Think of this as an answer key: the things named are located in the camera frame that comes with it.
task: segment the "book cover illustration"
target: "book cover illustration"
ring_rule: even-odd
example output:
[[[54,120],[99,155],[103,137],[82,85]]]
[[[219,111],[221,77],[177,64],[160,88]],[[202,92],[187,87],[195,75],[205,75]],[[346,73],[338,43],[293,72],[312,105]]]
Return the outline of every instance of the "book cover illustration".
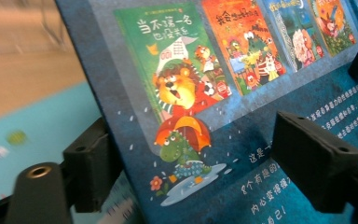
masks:
[[[309,0],[313,15],[332,56],[356,43],[339,0]]]
[[[242,95],[286,73],[255,0],[203,0],[202,6]]]
[[[212,147],[211,136],[195,115],[228,98],[231,90],[194,4],[114,14],[158,120],[157,132],[148,134],[155,135],[160,150],[150,156],[174,167],[171,174],[161,170],[147,180],[156,197],[167,197],[161,206],[168,206],[212,183],[226,167],[202,161],[200,152]]]
[[[286,57],[295,71],[324,56],[321,41],[315,33],[318,28],[308,12],[307,1],[267,0],[265,4],[282,36]]]

